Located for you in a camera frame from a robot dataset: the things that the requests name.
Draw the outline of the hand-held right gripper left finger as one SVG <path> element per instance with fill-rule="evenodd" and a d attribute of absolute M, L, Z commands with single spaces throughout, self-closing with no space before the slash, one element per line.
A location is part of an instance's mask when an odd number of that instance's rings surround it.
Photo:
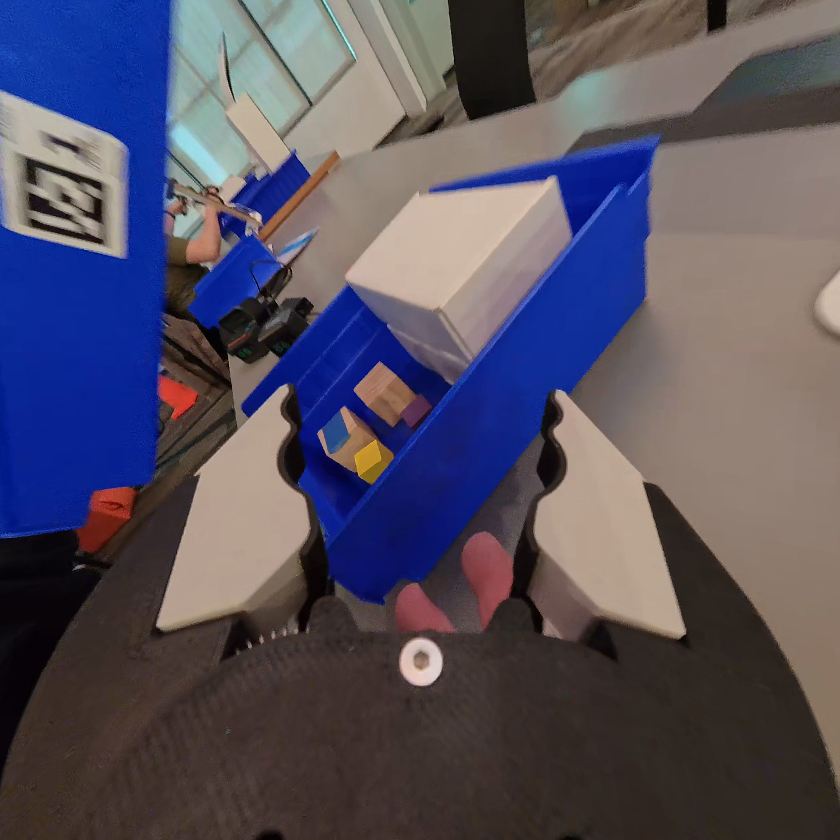
<path fill-rule="evenodd" d="M 293 385 L 283 385 L 197 473 L 164 591 L 163 634 L 235 618 L 250 634 L 305 633 L 329 593 Z"/>

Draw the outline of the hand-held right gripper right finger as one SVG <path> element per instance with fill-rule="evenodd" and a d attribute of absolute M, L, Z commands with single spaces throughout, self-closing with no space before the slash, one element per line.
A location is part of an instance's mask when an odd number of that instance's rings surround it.
<path fill-rule="evenodd" d="M 518 583 L 548 629 L 581 642 L 600 622 L 680 640 L 686 625 L 642 474 L 562 390 L 549 393 Z"/>

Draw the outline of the blue taped wooden cube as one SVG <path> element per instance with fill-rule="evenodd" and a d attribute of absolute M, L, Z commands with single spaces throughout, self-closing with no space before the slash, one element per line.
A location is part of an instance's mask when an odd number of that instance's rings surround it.
<path fill-rule="evenodd" d="M 324 454 L 354 474 L 358 473 L 356 454 L 378 439 L 374 431 L 347 406 L 341 406 L 318 431 Z"/>
<path fill-rule="evenodd" d="M 415 391 L 382 362 L 369 370 L 353 392 L 391 428 L 403 420 L 403 412 L 417 398 Z"/>

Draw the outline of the blue plastic bin with tag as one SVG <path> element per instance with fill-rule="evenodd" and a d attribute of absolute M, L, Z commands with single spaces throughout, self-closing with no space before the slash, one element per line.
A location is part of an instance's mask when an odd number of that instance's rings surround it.
<path fill-rule="evenodd" d="M 172 2 L 1 4 L 2 538 L 154 467 Z"/>

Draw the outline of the person's right hand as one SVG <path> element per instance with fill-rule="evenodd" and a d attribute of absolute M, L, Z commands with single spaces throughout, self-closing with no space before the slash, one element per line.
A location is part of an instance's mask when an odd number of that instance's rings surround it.
<path fill-rule="evenodd" d="M 482 631 L 506 601 L 513 584 L 513 558 L 488 532 L 470 537 L 460 554 L 460 565 L 476 598 Z M 404 586 L 395 601 L 395 626 L 403 634 L 452 634 L 453 624 L 426 595 L 419 583 Z"/>

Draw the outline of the red folded cloth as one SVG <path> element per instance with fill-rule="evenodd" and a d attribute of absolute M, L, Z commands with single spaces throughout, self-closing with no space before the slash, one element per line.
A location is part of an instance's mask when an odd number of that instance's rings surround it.
<path fill-rule="evenodd" d="M 193 388 L 164 374 L 158 375 L 157 394 L 161 402 L 171 409 L 172 421 L 179 419 L 192 409 L 199 396 Z"/>

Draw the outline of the brown slatted chair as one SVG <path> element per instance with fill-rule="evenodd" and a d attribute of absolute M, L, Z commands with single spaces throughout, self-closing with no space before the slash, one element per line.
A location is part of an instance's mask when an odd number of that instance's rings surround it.
<path fill-rule="evenodd" d="M 194 407 L 171 420 L 171 409 L 159 399 L 157 463 L 189 445 L 215 417 L 230 409 L 232 383 L 228 357 L 209 331 L 193 320 L 165 313 L 161 318 L 162 344 L 159 374 L 188 385 L 198 393 Z"/>

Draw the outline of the yellow wooden cube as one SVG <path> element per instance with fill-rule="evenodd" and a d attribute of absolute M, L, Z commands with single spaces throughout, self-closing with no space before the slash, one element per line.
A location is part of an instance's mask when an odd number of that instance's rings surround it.
<path fill-rule="evenodd" d="M 355 470 L 362 480 L 373 485 L 394 459 L 393 452 L 377 438 L 354 454 Z"/>

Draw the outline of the black battery pack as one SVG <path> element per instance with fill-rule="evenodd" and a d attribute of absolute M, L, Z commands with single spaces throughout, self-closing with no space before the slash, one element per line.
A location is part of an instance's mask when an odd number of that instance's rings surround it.
<path fill-rule="evenodd" d="M 253 364 L 268 355 L 268 349 L 259 340 L 266 320 L 264 314 L 260 307 L 251 311 L 241 304 L 219 320 L 219 333 L 228 356 Z"/>
<path fill-rule="evenodd" d="M 289 297 L 264 323 L 259 332 L 259 345 L 277 357 L 286 354 L 309 325 L 313 303 L 306 297 Z"/>

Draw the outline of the blue storage bin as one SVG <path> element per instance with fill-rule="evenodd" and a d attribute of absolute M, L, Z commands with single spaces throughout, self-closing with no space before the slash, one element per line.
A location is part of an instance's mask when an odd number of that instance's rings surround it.
<path fill-rule="evenodd" d="M 225 202 L 257 213 L 262 223 L 266 224 L 305 185 L 309 177 L 310 172 L 298 158 L 297 150 L 292 150 L 275 173 L 261 178 L 257 178 L 254 173 L 248 174 L 245 185 Z"/>
<path fill-rule="evenodd" d="M 222 317 L 254 297 L 279 267 L 258 237 L 243 238 L 199 281 L 188 310 L 205 328 L 216 327 Z"/>

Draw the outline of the long wooden slat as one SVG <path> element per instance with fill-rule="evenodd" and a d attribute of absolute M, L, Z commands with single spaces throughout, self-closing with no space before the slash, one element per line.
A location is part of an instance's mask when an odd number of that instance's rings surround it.
<path fill-rule="evenodd" d="M 263 224 L 257 234 L 259 240 L 267 243 L 275 234 L 278 228 L 284 224 L 299 206 L 316 190 L 316 188 L 327 178 L 330 172 L 341 163 L 341 156 L 336 151 L 330 152 L 310 174 L 309 178 L 281 205 L 272 217 Z"/>

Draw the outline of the white standing sign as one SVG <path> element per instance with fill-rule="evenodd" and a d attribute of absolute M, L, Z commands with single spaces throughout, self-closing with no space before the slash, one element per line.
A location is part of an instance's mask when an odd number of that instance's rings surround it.
<path fill-rule="evenodd" d="M 291 152 L 253 99 L 245 92 L 234 94 L 225 34 L 219 39 L 217 76 L 226 120 L 242 141 L 255 173 L 258 177 L 275 174 Z"/>

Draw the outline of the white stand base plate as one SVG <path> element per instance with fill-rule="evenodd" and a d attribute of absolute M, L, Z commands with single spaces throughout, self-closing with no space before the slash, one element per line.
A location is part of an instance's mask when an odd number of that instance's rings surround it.
<path fill-rule="evenodd" d="M 819 328 L 839 340 L 839 271 L 819 291 L 814 303 L 814 320 Z"/>

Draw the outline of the black post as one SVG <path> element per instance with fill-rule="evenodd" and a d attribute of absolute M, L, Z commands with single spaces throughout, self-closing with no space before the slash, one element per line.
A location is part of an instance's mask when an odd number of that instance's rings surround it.
<path fill-rule="evenodd" d="M 449 1 L 458 95 L 470 121 L 537 101 L 523 1 Z"/>

